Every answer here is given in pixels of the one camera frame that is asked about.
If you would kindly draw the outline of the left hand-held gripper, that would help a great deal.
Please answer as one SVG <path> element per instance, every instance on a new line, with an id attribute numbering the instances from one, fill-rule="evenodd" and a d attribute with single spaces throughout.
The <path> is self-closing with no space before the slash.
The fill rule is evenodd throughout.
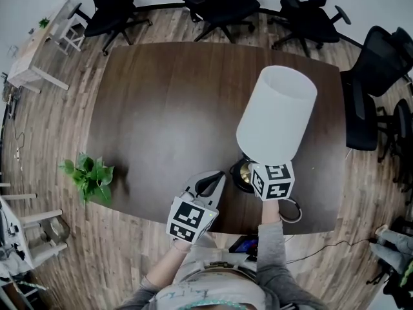
<path id="1" fill-rule="evenodd" d="M 217 207 L 225 183 L 226 174 L 223 171 L 207 171 L 192 176 L 180 196 L 172 202 L 166 233 L 195 244 L 219 215 Z"/>

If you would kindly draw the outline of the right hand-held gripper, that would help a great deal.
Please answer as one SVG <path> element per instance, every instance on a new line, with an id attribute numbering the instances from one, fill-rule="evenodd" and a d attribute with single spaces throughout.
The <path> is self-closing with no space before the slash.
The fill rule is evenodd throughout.
<path id="1" fill-rule="evenodd" d="M 295 182 L 292 162 L 282 165 L 263 165 L 250 163 L 249 186 L 247 191 L 262 201 L 287 200 L 290 198 Z"/>

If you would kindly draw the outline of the white table lamp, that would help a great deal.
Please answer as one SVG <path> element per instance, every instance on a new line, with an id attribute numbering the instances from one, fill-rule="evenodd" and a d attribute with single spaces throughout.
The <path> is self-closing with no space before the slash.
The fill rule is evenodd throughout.
<path id="1" fill-rule="evenodd" d="M 292 162 L 316 97 L 315 84 L 304 74 L 279 65 L 265 67 L 236 130 L 237 144 L 250 163 Z"/>

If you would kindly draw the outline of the person's right forearm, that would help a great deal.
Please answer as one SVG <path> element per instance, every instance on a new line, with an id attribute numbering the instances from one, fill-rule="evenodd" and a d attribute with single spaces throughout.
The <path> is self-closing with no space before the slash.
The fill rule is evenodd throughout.
<path id="1" fill-rule="evenodd" d="M 283 224 L 277 200 L 263 202 L 258 232 L 257 282 L 267 287 L 290 276 L 286 267 Z"/>

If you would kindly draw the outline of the person's left forearm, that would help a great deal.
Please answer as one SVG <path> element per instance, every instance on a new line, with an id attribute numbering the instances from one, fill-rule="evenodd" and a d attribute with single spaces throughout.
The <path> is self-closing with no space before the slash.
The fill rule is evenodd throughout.
<path id="1" fill-rule="evenodd" d="M 183 240 L 174 240 L 162 259 L 149 270 L 146 279 L 160 289 L 172 284 L 191 247 L 191 243 Z"/>

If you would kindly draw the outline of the dark brown conference table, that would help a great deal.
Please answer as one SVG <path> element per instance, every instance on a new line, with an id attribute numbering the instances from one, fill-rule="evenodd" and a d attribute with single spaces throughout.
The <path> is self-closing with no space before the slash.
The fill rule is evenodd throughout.
<path id="1" fill-rule="evenodd" d="M 293 68 L 312 80 L 316 104 L 294 158 L 293 198 L 303 210 L 286 234 L 333 231 L 345 180 L 339 69 L 307 57 L 227 43 L 150 43 L 112 50 L 94 105 L 87 154 L 114 168 L 108 207 L 166 222 L 184 183 L 228 171 L 236 129 L 261 70 Z"/>

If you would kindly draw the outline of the black waist device blue screen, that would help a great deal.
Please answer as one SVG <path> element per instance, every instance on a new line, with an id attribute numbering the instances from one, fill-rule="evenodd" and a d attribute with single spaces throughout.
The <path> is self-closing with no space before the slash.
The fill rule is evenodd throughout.
<path id="1" fill-rule="evenodd" d="M 258 240 L 257 235 L 242 235 L 228 251 L 229 253 L 246 254 L 247 260 L 257 262 Z"/>

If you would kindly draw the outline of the person's clothed torso and legs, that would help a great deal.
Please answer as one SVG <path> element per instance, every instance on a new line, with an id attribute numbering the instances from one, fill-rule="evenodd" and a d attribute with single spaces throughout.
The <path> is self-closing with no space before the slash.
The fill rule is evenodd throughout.
<path id="1" fill-rule="evenodd" d="M 152 285 L 146 277 L 116 310 L 328 310 L 290 273 L 269 286 L 257 282 L 257 262 L 216 248 L 207 234 L 191 247 L 172 284 Z"/>

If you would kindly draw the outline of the black office chair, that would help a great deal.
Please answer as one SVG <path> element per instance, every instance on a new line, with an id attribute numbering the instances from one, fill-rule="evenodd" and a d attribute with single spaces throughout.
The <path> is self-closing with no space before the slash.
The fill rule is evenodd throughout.
<path id="1" fill-rule="evenodd" d="M 323 48 L 325 43 L 339 42 L 339 34 L 334 23 L 342 19 L 350 25 L 351 20 L 339 6 L 335 6 L 337 14 L 329 18 L 322 9 L 326 2 L 327 0 L 281 0 L 281 17 L 279 19 L 272 17 L 267 23 L 279 24 L 290 30 L 290 33 L 275 41 L 271 48 L 277 49 L 287 41 L 298 39 L 305 55 L 310 57 L 307 39 L 315 42 L 318 50 Z"/>
<path id="2" fill-rule="evenodd" d="M 413 112 L 406 99 L 398 101 L 393 115 L 387 114 L 384 107 L 378 107 L 377 112 L 382 112 L 377 116 L 378 124 L 386 125 L 378 130 L 387 137 L 378 162 L 381 163 L 388 152 L 399 158 L 399 172 L 393 182 L 405 184 L 407 188 L 403 192 L 407 192 L 413 188 Z"/>
<path id="3" fill-rule="evenodd" d="M 198 42 L 209 33 L 219 28 L 231 43 L 235 43 L 228 25 L 246 25 L 249 32 L 255 30 L 253 22 L 246 18 L 259 11 L 258 0 L 182 0 L 190 11 L 191 20 L 195 23 L 204 21 L 208 25 L 194 41 Z"/>
<path id="4" fill-rule="evenodd" d="M 345 101 L 346 143 L 354 150 L 374 151 L 378 122 L 374 98 L 413 68 L 413 38 L 401 27 L 393 33 L 373 26 L 354 66 L 340 72 Z"/>
<path id="5" fill-rule="evenodd" d="M 134 19 L 137 12 L 134 0 L 93 0 L 93 2 L 95 12 L 92 17 L 82 12 L 80 10 L 81 5 L 78 4 L 69 13 L 68 18 L 71 19 L 74 15 L 77 15 L 86 21 L 85 37 L 96 37 L 108 34 L 108 39 L 102 47 L 104 56 L 108 55 L 108 47 L 118 34 L 122 34 L 129 45 L 132 44 L 126 34 L 127 28 L 142 23 L 152 26 L 152 22 L 148 18 Z"/>

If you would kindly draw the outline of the green plant in white pot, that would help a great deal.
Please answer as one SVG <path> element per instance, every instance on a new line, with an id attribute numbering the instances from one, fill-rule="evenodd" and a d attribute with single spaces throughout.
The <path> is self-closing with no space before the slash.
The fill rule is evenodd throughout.
<path id="1" fill-rule="evenodd" d="M 110 184 L 113 180 L 114 166 L 106 166 L 102 158 L 94 160 L 81 152 L 76 162 L 64 160 L 59 168 L 72 179 L 83 203 L 93 199 L 98 199 L 102 203 L 112 201 Z"/>

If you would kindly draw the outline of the pale plastic bag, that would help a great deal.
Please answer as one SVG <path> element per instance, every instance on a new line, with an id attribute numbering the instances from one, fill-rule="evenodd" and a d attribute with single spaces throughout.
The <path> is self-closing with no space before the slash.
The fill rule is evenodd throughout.
<path id="1" fill-rule="evenodd" d="M 70 235 L 70 228 L 61 216 L 42 220 L 40 225 L 54 243 L 66 242 Z"/>

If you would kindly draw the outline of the white cluttered worktable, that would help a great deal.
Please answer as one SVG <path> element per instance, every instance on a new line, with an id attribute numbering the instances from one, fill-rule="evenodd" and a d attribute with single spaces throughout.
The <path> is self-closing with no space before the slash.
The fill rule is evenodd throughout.
<path id="1" fill-rule="evenodd" d="M 24 229 L 19 218 L 1 196 L 0 213 L 4 219 L 3 226 L 5 231 L 4 240 L 6 247 L 17 253 L 17 256 L 23 262 L 23 266 L 21 268 L 24 269 L 24 272 L 31 271 L 34 266 Z"/>

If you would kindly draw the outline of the white cross-braced stool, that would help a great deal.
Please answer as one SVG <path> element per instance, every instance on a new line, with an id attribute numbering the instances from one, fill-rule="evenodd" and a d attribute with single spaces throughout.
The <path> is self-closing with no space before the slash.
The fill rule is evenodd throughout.
<path id="1" fill-rule="evenodd" d="M 52 25 L 48 35 L 58 49 L 66 56 L 71 48 L 80 52 L 85 40 L 85 35 L 80 30 L 76 30 L 76 26 L 80 26 L 85 30 L 87 23 L 77 14 L 70 16 L 68 19 L 60 18 Z"/>

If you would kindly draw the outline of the light wooden side table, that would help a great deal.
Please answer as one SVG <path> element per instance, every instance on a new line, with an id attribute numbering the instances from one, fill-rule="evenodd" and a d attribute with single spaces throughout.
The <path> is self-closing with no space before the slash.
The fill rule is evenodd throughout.
<path id="1" fill-rule="evenodd" d="M 41 70 L 35 63 L 41 54 L 46 40 L 50 39 L 48 35 L 52 25 L 60 18 L 68 19 L 69 13 L 74 7 L 75 5 L 70 0 L 63 0 L 47 16 L 50 20 L 48 26 L 44 29 L 38 28 L 34 30 L 33 34 L 19 48 L 16 60 L 8 73 L 7 82 L 9 84 L 16 88 L 25 87 L 32 92 L 40 93 L 41 90 L 35 87 L 33 83 L 39 80 L 46 80 L 63 90 L 69 89 L 69 85 Z"/>

